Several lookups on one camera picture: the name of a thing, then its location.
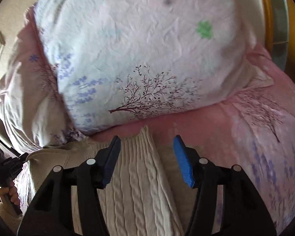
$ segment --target green spot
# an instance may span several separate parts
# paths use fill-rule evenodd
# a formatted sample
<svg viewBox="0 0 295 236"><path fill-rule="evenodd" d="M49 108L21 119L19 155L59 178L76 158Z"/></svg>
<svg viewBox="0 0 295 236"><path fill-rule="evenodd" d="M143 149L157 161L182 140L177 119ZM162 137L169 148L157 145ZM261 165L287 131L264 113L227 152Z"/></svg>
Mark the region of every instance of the green spot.
<svg viewBox="0 0 295 236"><path fill-rule="evenodd" d="M213 37L212 25L209 21L200 21L196 31L200 34L201 38L203 39L207 38L210 40Z"/></svg>

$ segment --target black tool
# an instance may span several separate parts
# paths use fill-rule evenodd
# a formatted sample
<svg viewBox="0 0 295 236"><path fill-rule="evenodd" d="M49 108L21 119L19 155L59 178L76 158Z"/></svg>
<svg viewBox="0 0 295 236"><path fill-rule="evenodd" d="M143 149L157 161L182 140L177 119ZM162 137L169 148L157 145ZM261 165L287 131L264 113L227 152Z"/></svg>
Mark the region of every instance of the black tool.
<svg viewBox="0 0 295 236"><path fill-rule="evenodd" d="M9 183L13 181L22 171L23 164L26 161L28 153L22 154L18 158L5 158L4 152L0 149L0 187L10 187ZM19 206L11 202L9 194L4 196L6 203L15 211L17 216L22 214Z"/></svg>
<svg viewBox="0 0 295 236"><path fill-rule="evenodd" d="M63 169L55 166L28 207L18 236L69 236L74 232L71 210L71 186L78 189L78 204L84 236L109 236L97 189L110 183L121 141L115 136L108 148L80 166Z"/></svg>
<svg viewBox="0 0 295 236"><path fill-rule="evenodd" d="M241 166L215 166L186 147L180 136L174 139L174 151L184 181L198 189L186 236L212 234L218 185L223 185L223 215L221 229L214 235L277 235L262 198Z"/></svg>

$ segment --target wooden trim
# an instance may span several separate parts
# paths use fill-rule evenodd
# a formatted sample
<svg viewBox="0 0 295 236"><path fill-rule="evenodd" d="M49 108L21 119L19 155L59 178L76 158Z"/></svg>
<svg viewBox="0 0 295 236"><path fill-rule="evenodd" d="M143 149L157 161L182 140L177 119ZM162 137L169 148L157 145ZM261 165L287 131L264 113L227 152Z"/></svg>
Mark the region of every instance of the wooden trim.
<svg viewBox="0 0 295 236"><path fill-rule="evenodd" d="M263 0L263 8L265 14L265 47L269 51L272 52L273 48L273 10L271 5L271 0Z"/></svg>

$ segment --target cable knit pattern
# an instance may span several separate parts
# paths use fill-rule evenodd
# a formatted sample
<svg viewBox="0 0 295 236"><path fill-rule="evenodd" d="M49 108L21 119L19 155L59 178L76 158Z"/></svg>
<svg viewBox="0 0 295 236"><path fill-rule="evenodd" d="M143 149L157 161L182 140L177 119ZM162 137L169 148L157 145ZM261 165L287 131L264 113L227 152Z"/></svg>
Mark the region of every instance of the cable knit pattern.
<svg viewBox="0 0 295 236"><path fill-rule="evenodd" d="M108 143L101 144L88 138L33 153L28 156L29 170L25 173L30 173L26 185L37 191L54 166L76 167L107 146ZM111 236L183 234L164 169L147 127L139 135L122 140L112 181L105 190L98 190L98 195ZM72 213L75 232L82 234L76 187L72 189Z"/></svg>

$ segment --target blue rubber grip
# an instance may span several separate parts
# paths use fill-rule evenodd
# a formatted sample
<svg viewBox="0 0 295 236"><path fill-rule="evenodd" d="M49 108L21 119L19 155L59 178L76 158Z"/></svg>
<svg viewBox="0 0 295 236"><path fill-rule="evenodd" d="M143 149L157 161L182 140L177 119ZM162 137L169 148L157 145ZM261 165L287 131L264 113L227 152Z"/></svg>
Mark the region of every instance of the blue rubber grip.
<svg viewBox="0 0 295 236"><path fill-rule="evenodd" d="M185 153L185 148L186 147L183 142L181 143L180 137L176 136L174 138L173 149L177 158L177 162L179 164L181 174L183 175L183 179L185 183L192 188L194 186L195 180L192 175L192 166Z"/></svg>

